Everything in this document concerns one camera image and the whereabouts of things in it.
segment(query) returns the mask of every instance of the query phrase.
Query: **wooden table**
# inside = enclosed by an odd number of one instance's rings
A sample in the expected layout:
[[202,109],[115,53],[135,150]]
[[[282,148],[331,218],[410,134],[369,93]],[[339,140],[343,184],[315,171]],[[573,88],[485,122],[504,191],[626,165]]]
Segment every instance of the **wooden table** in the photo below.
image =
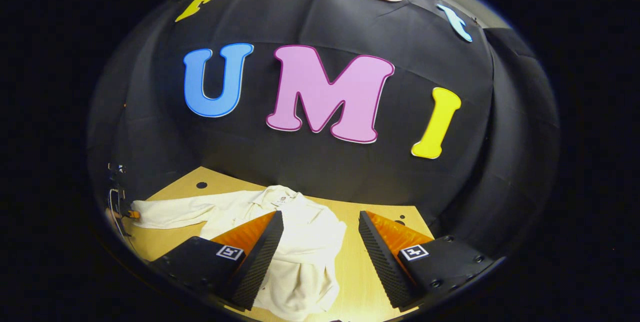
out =
[[[206,188],[196,187],[200,182],[205,182]],[[206,196],[238,190],[264,190],[265,187],[199,167],[160,190],[148,200]],[[342,249],[335,259],[335,273],[340,285],[340,293],[329,311],[311,314],[305,322],[329,322],[337,319],[343,322],[382,322],[412,312],[415,308],[402,313],[397,308],[391,308],[358,232],[358,217],[361,210],[368,210],[382,217],[402,221],[407,227],[433,237],[418,210],[414,206],[366,205],[306,197],[331,208],[338,219],[345,222],[347,229]],[[147,260],[155,260],[188,238],[200,235],[202,226],[205,224],[201,222],[182,228],[157,230],[138,228],[128,218],[124,218],[123,221],[126,231],[132,235],[130,240],[135,250],[141,258]],[[229,309],[265,322],[284,321],[262,308],[254,307],[253,310],[245,312]]]

